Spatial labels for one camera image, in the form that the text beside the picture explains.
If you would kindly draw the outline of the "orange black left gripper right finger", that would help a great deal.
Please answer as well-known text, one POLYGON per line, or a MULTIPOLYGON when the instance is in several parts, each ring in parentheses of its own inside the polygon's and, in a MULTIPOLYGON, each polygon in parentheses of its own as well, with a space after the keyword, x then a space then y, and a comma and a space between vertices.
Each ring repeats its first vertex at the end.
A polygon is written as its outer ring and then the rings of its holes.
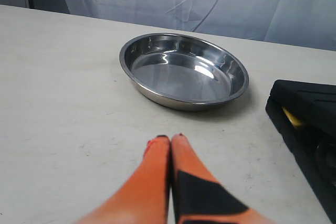
POLYGON ((182 133, 172 137, 171 154, 176 223, 274 223, 229 193, 182 133))

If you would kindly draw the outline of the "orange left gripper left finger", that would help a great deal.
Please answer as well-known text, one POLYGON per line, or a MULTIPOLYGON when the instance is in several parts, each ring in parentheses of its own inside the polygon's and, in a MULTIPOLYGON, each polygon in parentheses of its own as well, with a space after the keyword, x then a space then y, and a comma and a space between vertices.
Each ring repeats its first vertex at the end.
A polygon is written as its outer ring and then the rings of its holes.
POLYGON ((170 139, 148 141, 143 160, 121 188, 77 223, 167 223, 170 139))

